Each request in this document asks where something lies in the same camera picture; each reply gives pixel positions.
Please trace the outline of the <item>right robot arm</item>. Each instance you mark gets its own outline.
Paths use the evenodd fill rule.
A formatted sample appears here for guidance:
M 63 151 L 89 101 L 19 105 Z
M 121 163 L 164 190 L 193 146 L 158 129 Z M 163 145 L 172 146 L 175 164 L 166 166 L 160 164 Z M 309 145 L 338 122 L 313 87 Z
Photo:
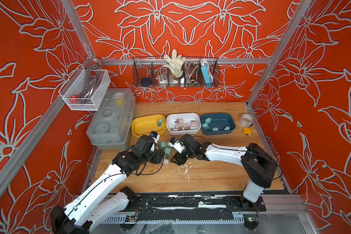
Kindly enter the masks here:
M 247 147 L 229 147 L 209 141 L 199 143 L 192 135 L 180 139 L 173 137 L 169 145 L 176 150 L 171 162 L 183 165 L 188 159 L 222 161 L 245 169 L 249 181 L 241 195 L 241 203 L 255 204 L 265 189 L 272 185 L 279 164 L 260 146 L 250 143 Z

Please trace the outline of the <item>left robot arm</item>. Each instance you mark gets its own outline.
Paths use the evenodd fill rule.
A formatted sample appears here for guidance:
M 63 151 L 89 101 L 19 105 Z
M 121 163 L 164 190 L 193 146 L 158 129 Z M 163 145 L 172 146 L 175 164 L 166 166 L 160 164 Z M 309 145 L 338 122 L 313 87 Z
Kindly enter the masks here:
M 56 206 L 50 213 L 55 234 L 89 234 L 108 217 L 136 203 L 137 194 L 129 187 L 115 196 L 107 195 L 130 175 L 144 176 L 147 163 L 163 164 L 164 151 L 158 146 L 160 135 L 152 131 L 142 135 L 135 145 L 119 152 L 105 172 L 81 195 L 65 207 Z

